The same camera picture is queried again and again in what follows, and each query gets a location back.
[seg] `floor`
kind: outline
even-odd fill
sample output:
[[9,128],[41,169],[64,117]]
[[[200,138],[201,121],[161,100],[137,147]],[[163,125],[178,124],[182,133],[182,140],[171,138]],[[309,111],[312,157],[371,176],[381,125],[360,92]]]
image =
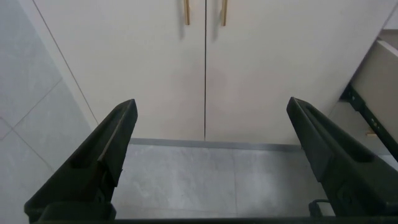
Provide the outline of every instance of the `floor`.
[[326,198],[303,152],[130,145],[116,218],[307,217]]

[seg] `cabinet door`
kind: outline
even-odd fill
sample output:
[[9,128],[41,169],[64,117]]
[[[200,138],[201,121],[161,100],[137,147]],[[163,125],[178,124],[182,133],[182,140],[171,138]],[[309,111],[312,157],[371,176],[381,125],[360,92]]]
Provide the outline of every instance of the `cabinet door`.
[[298,143],[289,98],[328,114],[395,3],[208,1],[206,140]]
[[134,98],[134,138],[204,139],[204,1],[35,3],[98,122]]

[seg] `gray floor tile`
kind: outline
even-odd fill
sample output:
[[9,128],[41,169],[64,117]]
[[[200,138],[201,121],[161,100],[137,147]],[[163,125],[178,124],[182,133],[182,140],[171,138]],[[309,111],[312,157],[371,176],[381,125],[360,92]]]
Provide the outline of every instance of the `gray floor tile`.
[[54,170],[91,133],[87,121],[63,81],[14,129]]
[[0,139],[3,139],[9,131],[11,131],[11,127],[3,120],[3,118],[0,118]]
[[240,217],[307,217],[326,198],[302,152],[235,150],[234,163]]
[[14,131],[0,141],[0,153],[0,223],[28,223],[24,204],[52,172]]
[[235,214],[203,212],[180,209],[140,208],[135,206],[118,206],[117,219],[129,218],[233,218]]
[[235,213],[228,149],[130,145],[115,205]]
[[61,79],[18,1],[0,1],[0,114],[14,127]]

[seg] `gold handle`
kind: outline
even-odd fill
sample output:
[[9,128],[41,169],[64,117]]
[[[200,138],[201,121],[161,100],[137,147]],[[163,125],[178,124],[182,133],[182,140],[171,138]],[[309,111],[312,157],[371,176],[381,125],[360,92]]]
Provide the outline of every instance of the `gold handle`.
[[184,12],[185,12],[185,25],[189,25],[190,18],[189,18],[189,0],[184,0]]
[[223,7],[221,8],[221,26],[226,25],[226,8],[228,5],[228,0],[223,0]]

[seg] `cabinet handle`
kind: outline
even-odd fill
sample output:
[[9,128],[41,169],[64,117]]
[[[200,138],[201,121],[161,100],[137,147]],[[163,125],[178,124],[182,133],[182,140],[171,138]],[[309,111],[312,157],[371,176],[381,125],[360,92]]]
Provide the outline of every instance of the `cabinet handle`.
[[223,0],[223,7],[221,8],[221,26],[226,25],[226,8],[228,5],[228,0]]
[[189,18],[189,0],[184,0],[184,12],[185,12],[185,25],[189,26],[191,23]]

